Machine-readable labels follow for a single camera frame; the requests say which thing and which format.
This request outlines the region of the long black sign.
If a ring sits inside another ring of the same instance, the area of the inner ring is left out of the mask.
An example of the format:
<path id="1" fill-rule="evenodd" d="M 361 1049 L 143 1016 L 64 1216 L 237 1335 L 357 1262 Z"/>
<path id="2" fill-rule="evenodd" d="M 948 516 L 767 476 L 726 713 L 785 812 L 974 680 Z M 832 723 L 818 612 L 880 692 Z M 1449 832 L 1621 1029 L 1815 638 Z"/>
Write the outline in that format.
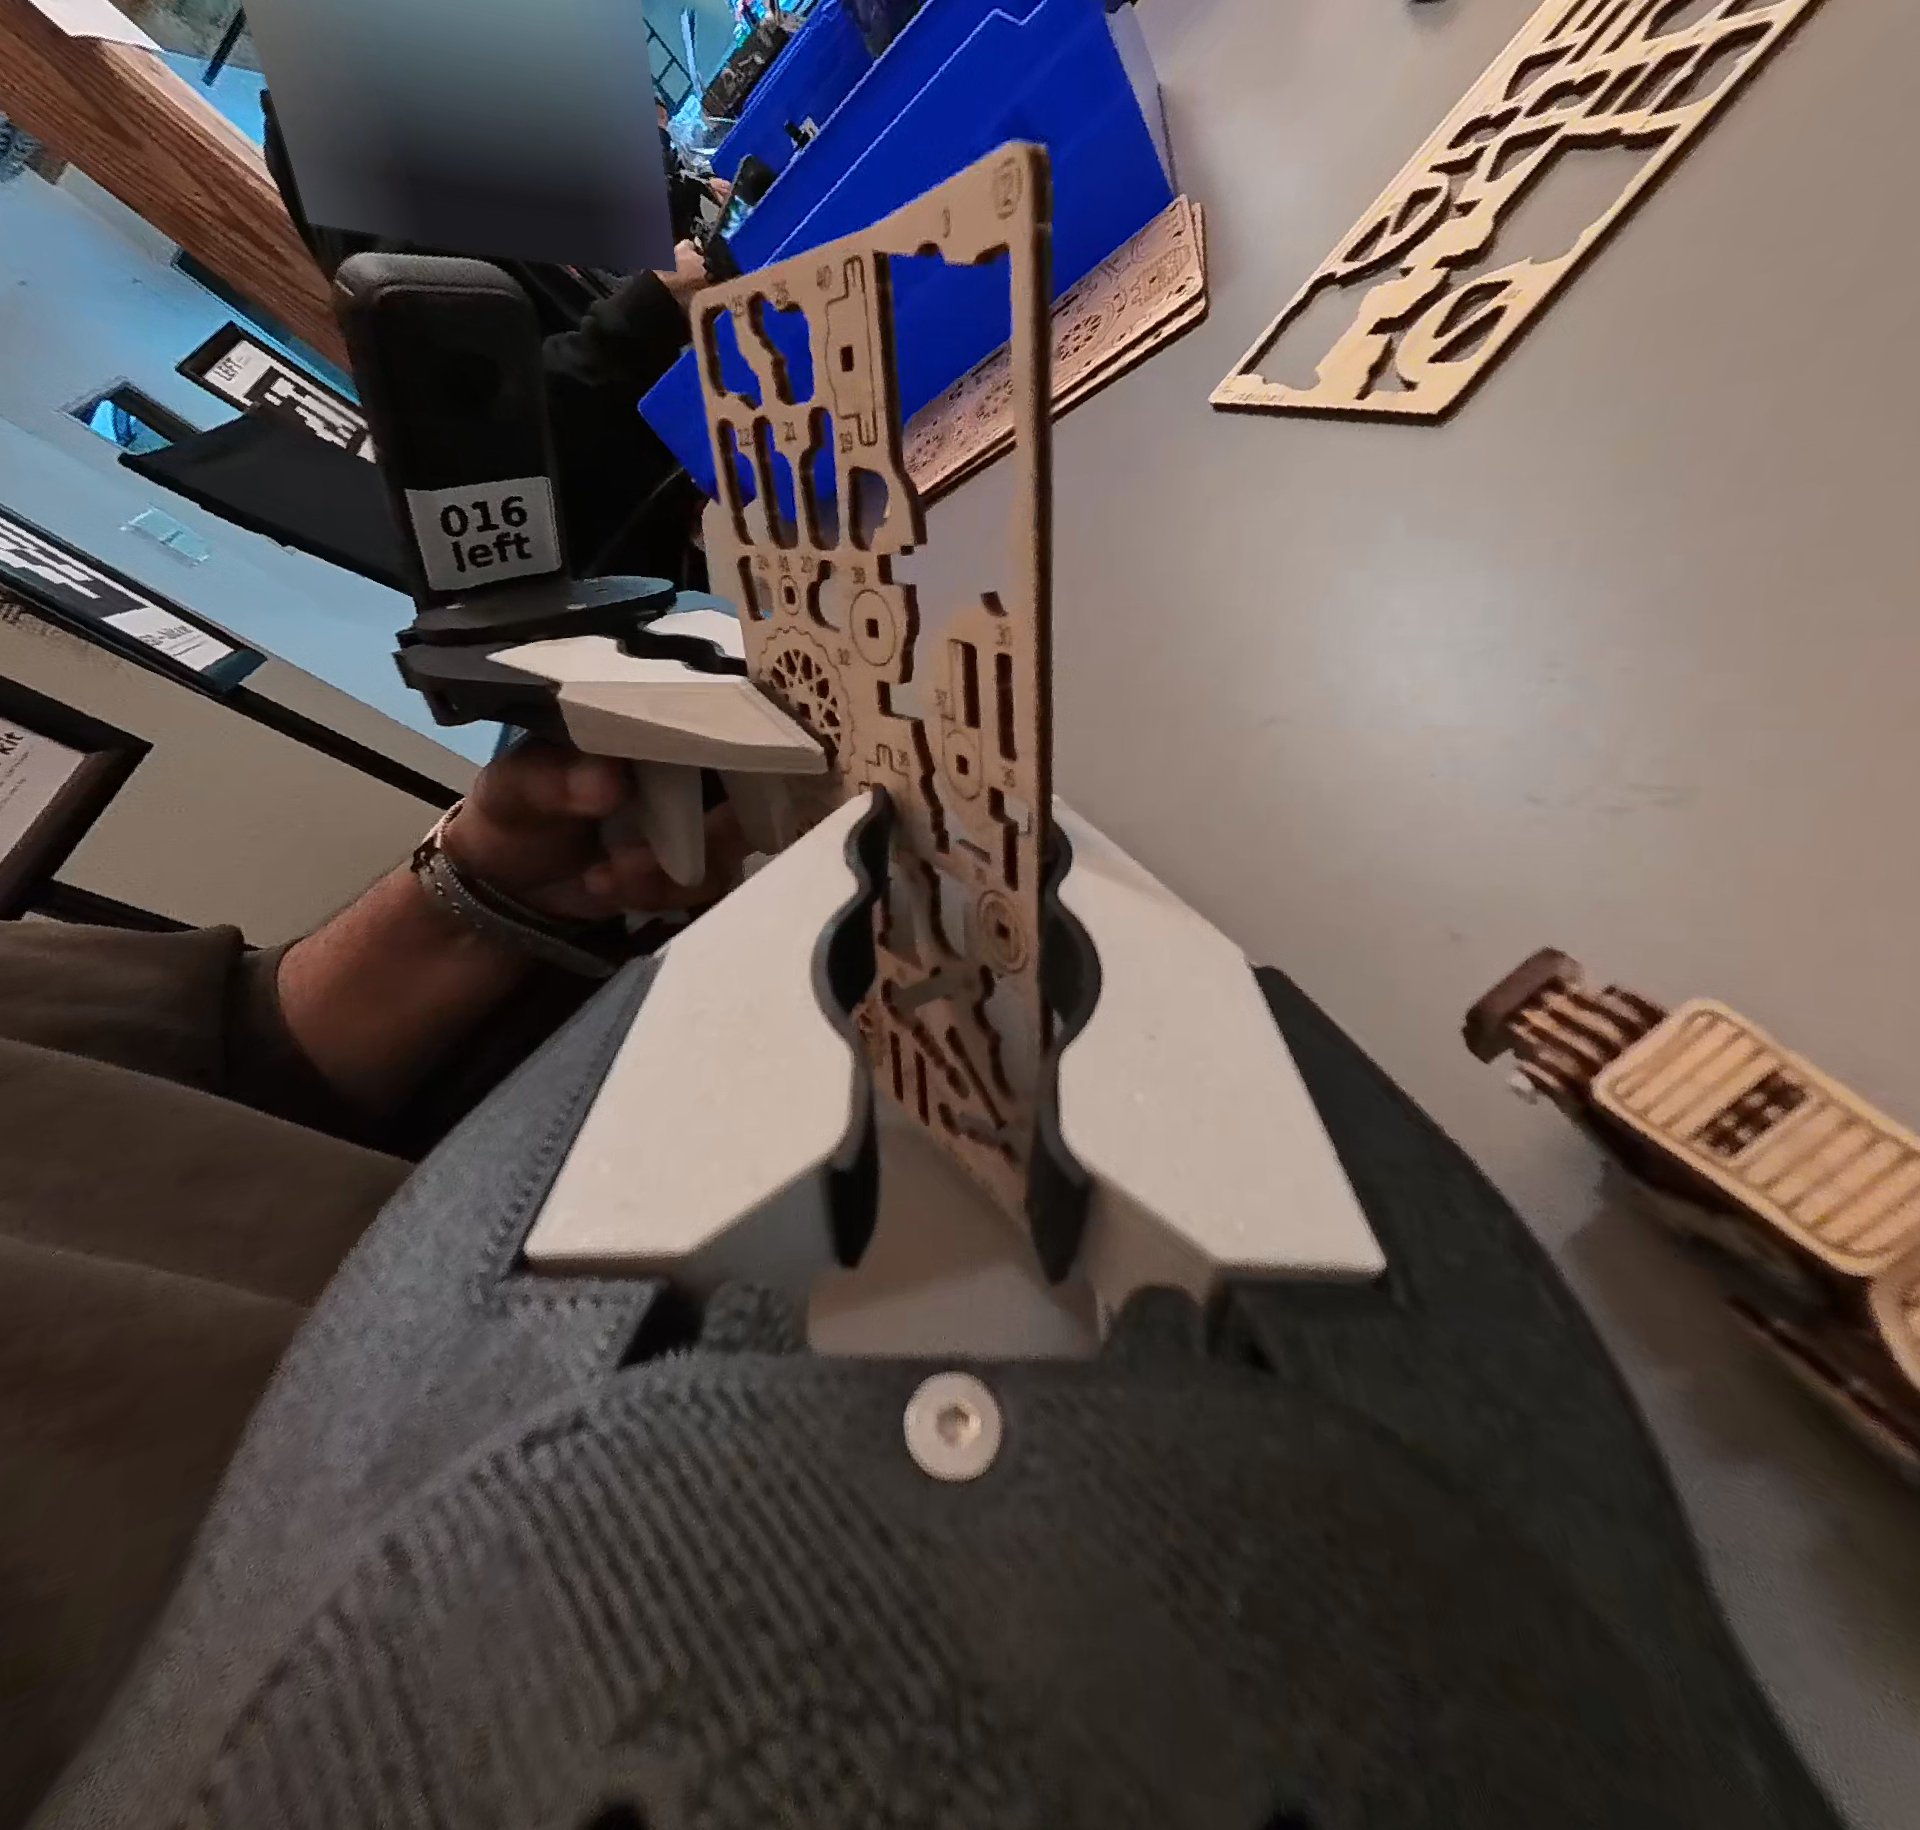
<path id="1" fill-rule="evenodd" d="M 3 511 L 3 589 L 69 633 L 196 691 L 226 695 L 269 658 L 35 524 Z"/>

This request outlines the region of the person's olive clothing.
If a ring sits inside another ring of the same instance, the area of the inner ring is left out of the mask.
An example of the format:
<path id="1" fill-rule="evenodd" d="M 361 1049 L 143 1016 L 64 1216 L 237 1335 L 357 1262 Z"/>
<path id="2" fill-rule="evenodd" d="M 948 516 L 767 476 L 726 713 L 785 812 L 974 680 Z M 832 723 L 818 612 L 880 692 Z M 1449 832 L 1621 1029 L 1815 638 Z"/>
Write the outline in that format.
<path id="1" fill-rule="evenodd" d="M 279 1357 L 404 1176 L 291 1043 L 284 953 L 4 923 L 4 1826 L 102 1719 Z"/>

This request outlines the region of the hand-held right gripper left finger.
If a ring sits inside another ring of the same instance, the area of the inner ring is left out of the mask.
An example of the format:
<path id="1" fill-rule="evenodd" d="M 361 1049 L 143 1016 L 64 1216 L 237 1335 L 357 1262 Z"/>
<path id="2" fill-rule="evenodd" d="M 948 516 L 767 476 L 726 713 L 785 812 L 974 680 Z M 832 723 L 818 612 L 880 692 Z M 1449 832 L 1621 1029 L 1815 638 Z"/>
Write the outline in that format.
<path id="1" fill-rule="evenodd" d="M 886 792 L 867 789 L 660 953 L 533 1220 L 555 1276 L 725 1286 L 807 1304 L 877 1231 L 871 1058 Z"/>

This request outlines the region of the small framed sign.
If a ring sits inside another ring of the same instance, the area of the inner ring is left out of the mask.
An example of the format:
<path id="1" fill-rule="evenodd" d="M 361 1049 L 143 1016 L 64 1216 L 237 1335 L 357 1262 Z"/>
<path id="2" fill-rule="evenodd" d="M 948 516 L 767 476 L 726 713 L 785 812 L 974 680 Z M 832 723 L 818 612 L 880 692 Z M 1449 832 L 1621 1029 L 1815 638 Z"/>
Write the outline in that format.
<path id="1" fill-rule="evenodd" d="M 361 406 L 239 322 L 227 319 L 212 331 L 179 360 L 175 372 L 243 414 L 276 412 L 298 420 L 321 442 L 376 463 L 376 447 Z"/>

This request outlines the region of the brown wooden model vehicle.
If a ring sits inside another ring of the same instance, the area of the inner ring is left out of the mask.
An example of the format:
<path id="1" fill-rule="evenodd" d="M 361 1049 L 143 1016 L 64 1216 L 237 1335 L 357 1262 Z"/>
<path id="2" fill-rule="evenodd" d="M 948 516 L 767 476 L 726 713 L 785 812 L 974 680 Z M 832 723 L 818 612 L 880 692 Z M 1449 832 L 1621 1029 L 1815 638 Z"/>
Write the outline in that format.
<path id="1" fill-rule="evenodd" d="M 1919 1478 L 1919 1139 L 1731 1006 L 1664 1007 L 1544 950 L 1463 1043 L 1549 1100 L 1714 1264 L 1740 1326 Z"/>

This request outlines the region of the emptied wooden cut-out sheet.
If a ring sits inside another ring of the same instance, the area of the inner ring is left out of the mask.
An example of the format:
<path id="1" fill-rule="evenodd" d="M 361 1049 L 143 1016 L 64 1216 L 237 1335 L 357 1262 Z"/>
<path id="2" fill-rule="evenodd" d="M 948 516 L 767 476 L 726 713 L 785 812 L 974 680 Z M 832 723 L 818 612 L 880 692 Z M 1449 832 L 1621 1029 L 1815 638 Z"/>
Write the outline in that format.
<path id="1" fill-rule="evenodd" d="M 1440 422 L 1825 0 L 1544 0 L 1213 388 Z"/>

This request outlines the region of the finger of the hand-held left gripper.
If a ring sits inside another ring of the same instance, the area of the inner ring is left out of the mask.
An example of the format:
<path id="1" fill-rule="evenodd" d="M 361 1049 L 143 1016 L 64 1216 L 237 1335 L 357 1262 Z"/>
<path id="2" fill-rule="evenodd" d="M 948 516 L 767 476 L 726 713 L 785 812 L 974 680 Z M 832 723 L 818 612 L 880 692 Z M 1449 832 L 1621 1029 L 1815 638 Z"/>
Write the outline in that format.
<path id="1" fill-rule="evenodd" d="M 823 739 L 747 676 L 636 658 L 614 638 L 526 643 L 492 664 L 549 686 L 563 735 L 591 757 L 773 776 L 830 772 Z"/>
<path id="2" fill-rule="evenodd" d="M 669 660 L 702 676 L 747 677 L 744 646 L 730 614 L 662 614 L 622 634 L 622 651 L 635 660 Z"/>

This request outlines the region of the grey desk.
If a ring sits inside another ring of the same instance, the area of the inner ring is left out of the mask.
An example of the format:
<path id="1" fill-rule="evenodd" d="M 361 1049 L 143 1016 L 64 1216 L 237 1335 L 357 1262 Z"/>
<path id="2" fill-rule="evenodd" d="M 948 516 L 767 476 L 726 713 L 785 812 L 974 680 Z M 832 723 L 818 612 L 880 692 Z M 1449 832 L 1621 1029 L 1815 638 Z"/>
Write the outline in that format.
<path id="1" fill-rule="evenodd" d="M 1141 0 L 1209 322 L 1059 432 L 1062 792 L 1585 1301 L 1771 1696 L 1917 1790 L 1917 1494 L 1461 1047 L 1555 946 L 1917 1122 L 1917 0 L 1828 0 L 1434 426 L 1213 412 L 1544 0 Z"/>

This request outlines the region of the dark framed picture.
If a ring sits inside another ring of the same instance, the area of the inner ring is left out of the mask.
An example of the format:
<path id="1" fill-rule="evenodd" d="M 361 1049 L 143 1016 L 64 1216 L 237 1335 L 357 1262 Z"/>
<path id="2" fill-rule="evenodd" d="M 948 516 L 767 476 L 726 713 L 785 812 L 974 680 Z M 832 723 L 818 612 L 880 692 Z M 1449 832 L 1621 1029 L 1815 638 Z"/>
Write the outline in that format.
<path id="1" fill-rule="evenodd" d="M 3 917 L 36 907 L 152 743 L 3 680 Z"/>

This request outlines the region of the wooden beam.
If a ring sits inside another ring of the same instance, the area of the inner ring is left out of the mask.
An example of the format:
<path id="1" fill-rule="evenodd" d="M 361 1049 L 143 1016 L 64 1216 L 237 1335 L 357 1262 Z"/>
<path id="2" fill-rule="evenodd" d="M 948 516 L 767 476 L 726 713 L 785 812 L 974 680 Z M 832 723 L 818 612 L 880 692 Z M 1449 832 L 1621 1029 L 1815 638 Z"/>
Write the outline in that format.
<path id="1" fill-rule="evenodd" d="M 331 286 L 261 152 L 152 52 L 3 0 L 3 110 L 156 233 L 346 367 Z"/>

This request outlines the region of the person's left forearm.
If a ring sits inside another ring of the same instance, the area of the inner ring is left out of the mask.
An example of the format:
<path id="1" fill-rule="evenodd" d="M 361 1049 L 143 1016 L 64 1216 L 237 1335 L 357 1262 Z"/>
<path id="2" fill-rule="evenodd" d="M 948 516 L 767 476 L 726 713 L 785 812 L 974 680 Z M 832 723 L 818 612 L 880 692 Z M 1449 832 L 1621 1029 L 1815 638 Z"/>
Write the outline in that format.
<path id="1" fill-rule="evenodd" d="M 285 950 L 274 996 L 354 1131 L 420 1156 L 603 984 L 471 929 L 396 868 Z"/>

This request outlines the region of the person's left hand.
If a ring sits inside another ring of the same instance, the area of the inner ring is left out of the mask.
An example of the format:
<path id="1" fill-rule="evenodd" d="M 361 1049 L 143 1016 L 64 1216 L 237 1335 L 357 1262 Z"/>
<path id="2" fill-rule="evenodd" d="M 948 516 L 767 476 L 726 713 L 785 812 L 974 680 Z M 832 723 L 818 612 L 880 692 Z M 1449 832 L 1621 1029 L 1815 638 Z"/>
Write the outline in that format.
<path id="1" fill-rule="evenodd" d="M 725 898 L 751 855 L 730 806 L 705 821 L 703 877 L 678 884 L 636 832 L 630 764 L 528 739 L 489 764 L 438 830 L 458 884 L 493 913 L 582 937 Z"/>

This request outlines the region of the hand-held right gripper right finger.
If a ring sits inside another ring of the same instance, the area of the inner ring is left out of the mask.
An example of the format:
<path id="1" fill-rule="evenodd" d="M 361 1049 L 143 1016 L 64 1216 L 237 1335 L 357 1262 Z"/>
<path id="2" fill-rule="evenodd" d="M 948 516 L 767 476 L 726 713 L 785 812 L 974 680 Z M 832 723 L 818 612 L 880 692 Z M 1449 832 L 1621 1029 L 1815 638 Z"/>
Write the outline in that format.
<path id="1" fill-rule="evenodd" d="M 1042 922 L 1047 1278 L 1101 1335 L 1146 1291 L 1210 1319 L 1244 1289 L 1379 1283 L 1384 1247 L 1244 950 L 1066 801 Z"/>

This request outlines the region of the stacked uncut wooden sheets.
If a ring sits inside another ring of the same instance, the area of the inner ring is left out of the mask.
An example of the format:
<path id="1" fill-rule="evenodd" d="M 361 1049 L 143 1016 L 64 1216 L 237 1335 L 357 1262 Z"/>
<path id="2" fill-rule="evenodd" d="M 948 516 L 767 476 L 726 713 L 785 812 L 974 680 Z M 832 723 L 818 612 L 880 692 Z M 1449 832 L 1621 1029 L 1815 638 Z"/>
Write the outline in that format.
<path id="1" fill-rule="evenodd" d="M 1209 315 L 1206 223 L 1188 195 L 1103 257 L 1053 307 L 1051 414 L 1088 403 Z M 1013 388 L 998 348 L 902 433 L 907 473 L 925 503 L 972 480 L 1013 448 Z"/>

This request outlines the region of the blue plastic bin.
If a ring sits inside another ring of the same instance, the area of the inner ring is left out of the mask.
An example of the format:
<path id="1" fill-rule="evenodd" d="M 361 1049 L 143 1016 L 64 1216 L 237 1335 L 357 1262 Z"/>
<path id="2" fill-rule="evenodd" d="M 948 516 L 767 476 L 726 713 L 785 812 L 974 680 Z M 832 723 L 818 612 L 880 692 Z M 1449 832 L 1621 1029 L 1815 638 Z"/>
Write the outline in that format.
<path id="1" fill-rule="evenodd" d="M 730 238 L 744 270 L 868 230 L 1012 140 L 1048 152 L 1055 296 L 1172 202 L 1160 87 L 1139 20 L 1110 17 L 1099 0 L 976 16 L 974 34 L 886 123 L 877 101 L 905 96 L 905 87 L 888 78 L 894 52 L 872 67 Z M 894 314 L 900 410 L 913 418 L 1006 344 L 1006 267 L 902 264 Z M 639 410 L 712 499 L 696 356 L 682 353 Z"/>

